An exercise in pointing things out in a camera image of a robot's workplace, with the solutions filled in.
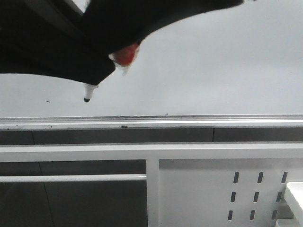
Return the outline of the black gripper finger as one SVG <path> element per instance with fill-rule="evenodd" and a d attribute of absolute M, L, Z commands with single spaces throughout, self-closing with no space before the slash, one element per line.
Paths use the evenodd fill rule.
<path fill-rule="evenodd" d="M 79 28 L 72 0 L 3 0 L 0 3 L 0 71 L 97 85 L 114 70 Z"/>
<path fill-rule="evenodd" d="M 98 51 L 114 53 L 140 43 L 171 23 L 242 3 L 241 0 L 92 0 L 80 27 Z"/>

